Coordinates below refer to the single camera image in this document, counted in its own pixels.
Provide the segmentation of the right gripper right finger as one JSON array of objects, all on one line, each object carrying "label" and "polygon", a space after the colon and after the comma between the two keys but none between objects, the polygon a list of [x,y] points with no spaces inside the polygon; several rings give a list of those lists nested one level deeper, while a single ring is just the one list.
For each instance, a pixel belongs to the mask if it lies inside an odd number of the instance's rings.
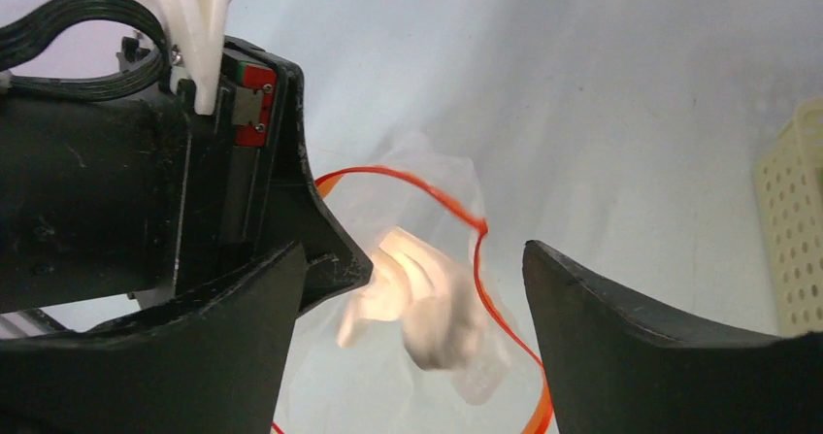
[{"label": "right gripper right finger", "polygon": [[697,317],[540,241],[522,274],[563,433],[818,433],[822,337]]}]

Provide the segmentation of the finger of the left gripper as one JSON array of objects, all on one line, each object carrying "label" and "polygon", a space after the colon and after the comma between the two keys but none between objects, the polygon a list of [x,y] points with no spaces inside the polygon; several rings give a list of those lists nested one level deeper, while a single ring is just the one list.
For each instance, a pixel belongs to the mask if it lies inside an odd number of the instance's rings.
[{"label": "finger of the left gripper", "polygon": [[298,314],[367,283],[372,262],[332,214],[314,183],[304,123],[305,80],[296,64],[275,64],[275,106],[264,147],[266,207],[259,239],[296,243],[306,260]]}]

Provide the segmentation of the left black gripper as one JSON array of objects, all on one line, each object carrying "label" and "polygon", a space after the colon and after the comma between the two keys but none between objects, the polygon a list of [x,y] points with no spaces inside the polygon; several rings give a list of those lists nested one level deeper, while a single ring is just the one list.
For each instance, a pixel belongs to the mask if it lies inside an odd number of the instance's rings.
[{"label": "left black gripper", "polygon": [[278,244],[265,232],[299,66],[225,41],[214,113],[194,86],[102,103],[1,99],[1,309],[164,301]]}]

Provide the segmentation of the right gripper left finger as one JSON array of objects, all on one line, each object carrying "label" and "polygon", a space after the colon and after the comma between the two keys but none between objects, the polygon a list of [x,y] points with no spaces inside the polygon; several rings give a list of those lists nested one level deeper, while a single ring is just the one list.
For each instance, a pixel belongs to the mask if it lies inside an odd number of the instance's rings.
[{"label": "right gripper left finger", "polygon": [[306,276],[291,244],[83,333],[1,344],[5,433],[267,433]]}]

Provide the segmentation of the white oyster mushroom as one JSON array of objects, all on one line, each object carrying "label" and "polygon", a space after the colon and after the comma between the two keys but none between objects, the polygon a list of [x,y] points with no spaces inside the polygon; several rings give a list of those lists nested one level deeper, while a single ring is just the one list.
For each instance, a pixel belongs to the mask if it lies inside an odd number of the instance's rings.
[{"label": "white oyster mushroom", "polygon": [[386,233],[371,260],[371,278],[348,299],[337,345],[353,347],[373,322],[398,321],[418,368],[468,367],[486,331],[486,311],[468,269],[400,227]]}]

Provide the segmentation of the clear zip top bag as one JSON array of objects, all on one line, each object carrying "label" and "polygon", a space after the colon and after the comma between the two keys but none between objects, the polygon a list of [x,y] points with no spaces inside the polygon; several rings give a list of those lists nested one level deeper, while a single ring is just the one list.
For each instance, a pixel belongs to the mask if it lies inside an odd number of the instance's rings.
[{"label": "clear zip top bag", "polygon": [[324,200],[372,261],[367,283],[300,317],[276,433],[546,433],[553,407],[494,280],[474,266],[474,165],[420,134],[342,175]]}]

